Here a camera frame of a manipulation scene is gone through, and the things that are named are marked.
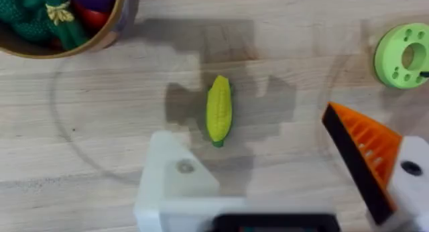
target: hole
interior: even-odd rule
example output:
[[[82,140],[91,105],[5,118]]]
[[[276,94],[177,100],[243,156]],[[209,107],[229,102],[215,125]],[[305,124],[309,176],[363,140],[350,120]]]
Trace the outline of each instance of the hole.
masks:
[[[413,176],[421,176],[423,174],[422,169],[419,165],[417,165],[414,162],[411,161],[403,161],[401,162],[401,167],[404,169],[407,173],[413,175]]]
[[[373,153],[373,150],[367,150],[367,153],[365,153],[365,156],[370,156]]]
[[[189,174],[195,171],[195,167],[192,165],[192,162],[187,159],[183,159],[177,163],[177,170],[183,174]]]
[[[417,38],[418,39],[422,39],[424,37],[424,32],[419,32],[418,34],[417,34]]]
[[[426,59],[426,48],[421,44],[410,44],[402,53],[402,65],[410,71],[421,69]]]
[[[379,164],[382,160],[383,160],[383,158],[375,158],[375,159],[374,159],[374,161],[373,161],[373,163],[377,165],[377,164]]]

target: circular mark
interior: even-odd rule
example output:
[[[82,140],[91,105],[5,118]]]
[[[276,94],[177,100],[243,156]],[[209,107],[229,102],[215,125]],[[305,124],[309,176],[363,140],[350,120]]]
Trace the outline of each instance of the circular mark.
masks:
[[[189,174],[195,171],[195,167],[192,165],[190,160],[180,160],[177,163],[177,170],[183,174]]]
[[[412,31],[412,30],[407,30],[407,31],[405,31],[405,35],[406,35],[407,37],[410,37],[412,34],[413,34],[413,31]]]
[[[424,32],[419,32],[417,34],[418,39],[422,39],[424,37]]]
[[[407,173],[413,175],[413,176],[421,176],[423,174],[422,169],[419,165],[417,165],[414,162],[411,161],[404,161],[401,162],[401,167],[404,169]]]

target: wood grain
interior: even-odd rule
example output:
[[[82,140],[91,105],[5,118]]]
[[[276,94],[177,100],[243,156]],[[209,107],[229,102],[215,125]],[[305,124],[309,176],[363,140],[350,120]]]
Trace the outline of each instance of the wood grain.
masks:
[[[135,25],[97,53],[0,55],[0,231],[136,231],[151,134],[173,131],[223,194],[323,200],[344,231],[365,205],[320,122],[329,100],[429,139],[427,85],[388,89],[373,50],[428,22],[428,0],[132,0]],[[217,74],[235,87],[221,150],[202,118]]]

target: green plastic part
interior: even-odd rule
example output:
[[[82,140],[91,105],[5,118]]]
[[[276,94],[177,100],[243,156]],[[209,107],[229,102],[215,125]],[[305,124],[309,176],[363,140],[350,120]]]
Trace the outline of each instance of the green plastic part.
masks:
[[[412,61],[402,64],[402,56],[410,47]],[[381,82],[399,89],[416,88],[427,81],[420,76],[429,71],[429,25],[411,23],[390,30],[380,41],[374,58],[375,72]]]

